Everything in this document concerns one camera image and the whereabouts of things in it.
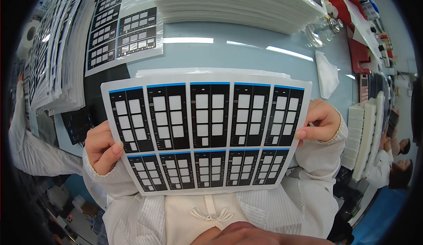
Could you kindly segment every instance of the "fingernail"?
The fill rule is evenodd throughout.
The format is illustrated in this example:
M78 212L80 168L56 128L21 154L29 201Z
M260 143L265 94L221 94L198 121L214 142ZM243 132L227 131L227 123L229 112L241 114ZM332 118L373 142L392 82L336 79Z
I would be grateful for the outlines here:
M113 145L112 151L114 154L118 154L122 151L123 148L124 148L124 143L121 141L118 141Z
M297 132L297 138L299 138L299 139L305 138L306 135L307 135L306 131L298 131Z

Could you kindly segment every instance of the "printed sheet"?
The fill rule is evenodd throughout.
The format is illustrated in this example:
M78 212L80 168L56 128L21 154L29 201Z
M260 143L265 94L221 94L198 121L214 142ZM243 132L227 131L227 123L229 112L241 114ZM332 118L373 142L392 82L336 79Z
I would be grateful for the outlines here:
M140 193L277 187L298 145L294 134L305 121L311 82L201 69L149 70L101 86L112 135L124 143L122 160Z

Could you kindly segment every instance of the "white drawstring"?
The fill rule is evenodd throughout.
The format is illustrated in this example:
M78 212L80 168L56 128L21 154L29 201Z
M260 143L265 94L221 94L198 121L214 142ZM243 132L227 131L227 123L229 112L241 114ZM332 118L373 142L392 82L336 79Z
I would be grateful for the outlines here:
M197 207L194 207L191 210L191 215L195 216L196 218L202 219L204 221L219 221L219 222L224 222L224 221L227 221L227 220L231 219L234 216L233 213L228 213L228 211L229 211L229 207L226 206L220 212L220 215L219 216L217 216L216 214L210 214L210 215L206 216Z

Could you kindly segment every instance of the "paper towel roll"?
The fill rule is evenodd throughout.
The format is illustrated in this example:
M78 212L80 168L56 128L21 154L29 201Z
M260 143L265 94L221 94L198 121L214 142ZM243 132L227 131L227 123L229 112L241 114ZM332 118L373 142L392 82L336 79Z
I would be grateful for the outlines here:
M40 22L37 20L31 20L25 27L21 42L19 42L18 50L16 54L19 59L25 59L29 50L32 48L35 33L40 26Z

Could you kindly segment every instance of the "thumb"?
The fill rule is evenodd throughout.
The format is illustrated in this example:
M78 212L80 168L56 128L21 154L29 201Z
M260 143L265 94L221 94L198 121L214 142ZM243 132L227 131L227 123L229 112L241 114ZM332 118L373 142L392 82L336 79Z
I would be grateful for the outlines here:
M116 142L112 147L108 148L94 164L97 174L106 175L111 171L123 153L124 144L121 141Z
M315 139L323 142L329 141L333 137L333 128L331 126L307 126L302 127L297 131L296 134L299 139Z

